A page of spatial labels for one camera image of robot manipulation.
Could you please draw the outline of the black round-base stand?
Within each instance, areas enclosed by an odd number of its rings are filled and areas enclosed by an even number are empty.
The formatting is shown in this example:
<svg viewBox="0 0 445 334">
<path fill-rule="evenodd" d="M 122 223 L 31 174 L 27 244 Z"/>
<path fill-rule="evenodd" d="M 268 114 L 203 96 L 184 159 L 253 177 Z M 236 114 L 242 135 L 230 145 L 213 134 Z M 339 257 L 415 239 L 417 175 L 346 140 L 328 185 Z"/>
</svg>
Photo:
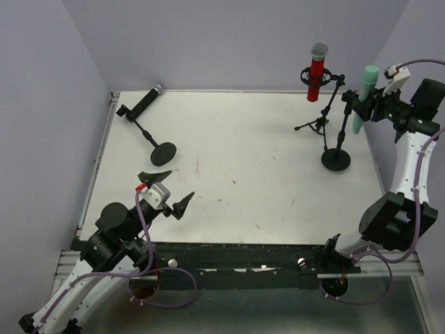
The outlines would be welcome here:
<svg viewBox="0 0 445 334">
<path fill-rule="evenodd" d="M 154 146 L 154 149 L 150 155 L 150 161 L 154 166 L 164 166 L 173 159 L 177 152 L 177 147 L 175 144 L 171 142 L 158 144 L 153 139 L 152 135 L 146 129 L 144 129 L 136 120 L 133 120 L 132 123 L 135 124 L 137 128 L 139 128 L 143 137 Z"/>
<path fill-rule="evenodd" d="M 343 122 L 337 136 L 337 145 L 335 148 L 325 149 L 321 155 L 321 162 L 325 168 L 334 172 L 346 170 L 351 163 L 350 155 L 342 149 L 346 138 L 346 125 L 348 118 L 353 111 L 353 102 L 358 100 L 358 94 L 353 90 L 347 90 L 341 96 L 341 101 L 345 102 L 343 110 Z"/>
</svg>

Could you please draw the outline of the teal microphone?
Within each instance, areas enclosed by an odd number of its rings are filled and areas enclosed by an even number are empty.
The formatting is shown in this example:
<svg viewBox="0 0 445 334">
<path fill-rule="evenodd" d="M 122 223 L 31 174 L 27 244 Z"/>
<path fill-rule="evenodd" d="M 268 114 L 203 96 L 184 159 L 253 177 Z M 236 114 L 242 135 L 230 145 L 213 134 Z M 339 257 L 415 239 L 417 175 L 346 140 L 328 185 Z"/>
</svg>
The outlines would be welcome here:
<svg viewBox="0 0 445 334">
<path fill-rule="evenodd" d="M 378 82 L 380 69 L 376 65 L 367 65 L 364 68 L 362 77 L 361 77 L 361 86 L 359 89 L 359 101 L 364 101 L 369 93 L 375 88 L 375 85 Z M 363 125 L 363 120 L 361 116 L 356 113 L 353 118 L 353 133 L 359 134 Z"/>
</svg>

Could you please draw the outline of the black tripod shock-mount stand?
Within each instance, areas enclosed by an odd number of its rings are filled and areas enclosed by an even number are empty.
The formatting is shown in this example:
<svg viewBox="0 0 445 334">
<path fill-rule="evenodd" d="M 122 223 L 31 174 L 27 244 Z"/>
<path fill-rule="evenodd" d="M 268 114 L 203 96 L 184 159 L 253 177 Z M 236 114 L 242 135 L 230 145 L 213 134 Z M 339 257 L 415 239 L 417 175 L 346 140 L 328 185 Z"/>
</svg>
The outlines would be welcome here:
<svg viewBox="0 0 445 334">
<path fill-rule="evenodd" d="M 294 127 L 295 131 L 298 131 L 304 127 L 309 127 L 313 132 L 323 137 L 323 150 L 327 150 L 327 139 L 325 126 L 329 123 L 327 115 L 330 112 L 334 98 L 336 97 L 340 87 L 345 85 L 345 75 L 344 74 L 332 74 L 328 69 L 324 69 L 321 76 L 314 77 L 311 75 L 311 68 L 306 67 L 300 73 L 300 80 L 309 88 L 320 88 L 326 86 L 331 81 L 335 81 L 335 89 L 331 95 L 330 101 L 327 103 L 326 107 L 321 110 L 321 116 L 316 118 L 311 122 L 307 122 L 303 125 Z"/>
</svg>

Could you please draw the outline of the black glitter microphone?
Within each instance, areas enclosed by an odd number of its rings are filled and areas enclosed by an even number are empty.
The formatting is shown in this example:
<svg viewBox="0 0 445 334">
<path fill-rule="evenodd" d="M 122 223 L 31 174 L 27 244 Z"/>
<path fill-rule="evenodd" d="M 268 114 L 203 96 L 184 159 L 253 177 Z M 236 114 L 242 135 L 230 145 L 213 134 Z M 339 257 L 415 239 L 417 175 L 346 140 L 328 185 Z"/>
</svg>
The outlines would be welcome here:
<svg viewBox="0 0 445 334">
<path fill-rule="evenodd" d="M 129 122 L 135 122 L 137 118 L 145 111 L 148 106 L 159 96 L 162 95 L 164 89 L 161 85 L 157 84 L 139 101 L 132 110 L 127 112 L 126 119 Z"/>
</svg>

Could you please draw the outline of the red glitter microphone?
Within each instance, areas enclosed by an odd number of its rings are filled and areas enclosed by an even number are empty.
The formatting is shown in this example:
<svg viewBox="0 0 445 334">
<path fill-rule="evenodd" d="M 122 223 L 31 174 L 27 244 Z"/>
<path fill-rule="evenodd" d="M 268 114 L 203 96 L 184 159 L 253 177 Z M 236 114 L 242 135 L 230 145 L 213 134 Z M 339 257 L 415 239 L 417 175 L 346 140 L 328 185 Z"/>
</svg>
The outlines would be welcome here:
<svg viewBox="0 0 445 334">
<path fill-rule="evenodd" d="M 318 100 L 319 90 L 324 73 L 324 62 L 328 54 L 328 46 L 324 42 L 317 42 L 311 49 L 311 67 L 309 71 L 309 87 L 307 100 L 315 102 Z"/>
</svg>

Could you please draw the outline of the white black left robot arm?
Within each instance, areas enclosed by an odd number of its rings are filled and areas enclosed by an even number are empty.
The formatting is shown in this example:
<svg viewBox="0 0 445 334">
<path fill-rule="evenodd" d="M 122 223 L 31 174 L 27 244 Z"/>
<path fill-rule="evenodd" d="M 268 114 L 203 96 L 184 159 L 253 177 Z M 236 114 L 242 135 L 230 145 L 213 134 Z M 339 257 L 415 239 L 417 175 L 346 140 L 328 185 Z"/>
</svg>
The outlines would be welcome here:
<svg viewBox="0 0 445 334">
<path fill-rule="evenodd" d="M 149 227 L 159 215 L 180 220 L 194 196 L 169 205 L 170 191 L 162 182 L 170 174 L 141 172 L 133 208 L 121 202 L 103 208 L 97 231 L 82 246 L 65 282 L 39 311 L 20 319 L 25 333 L 77 332 L 88 311 L 120 283 L 163 271 L 155 261 Z"/>
</svg>

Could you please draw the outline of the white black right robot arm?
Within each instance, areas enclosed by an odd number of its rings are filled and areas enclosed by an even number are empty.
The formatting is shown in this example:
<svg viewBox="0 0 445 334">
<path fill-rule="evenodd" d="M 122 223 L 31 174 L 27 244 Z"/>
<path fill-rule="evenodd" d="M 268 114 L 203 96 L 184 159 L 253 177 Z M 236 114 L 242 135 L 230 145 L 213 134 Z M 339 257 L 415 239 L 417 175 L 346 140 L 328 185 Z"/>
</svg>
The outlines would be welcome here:
<svg viewBox="0 0 445 334">
<path fill-rule="evenodd" d="M 433 118 L 444 99 L 444 84 L 424 79 L 410 102 L 399 90 L 373 89 L 365 100 L 349 90 L 342 95 L 347 107 L 365 121 L 389 120 L 396 132 L 396 167 L 391 187 L 363 214 L 357 231 L 328 239 L 321 262 L 350 268 L 361 257 L 380 250 L 401 251 L 392 263 L 406 260 L 419 238 L 437 220 L 429 205 L 428 171 L 431 155 L 442 132 Z"/>
</svg>

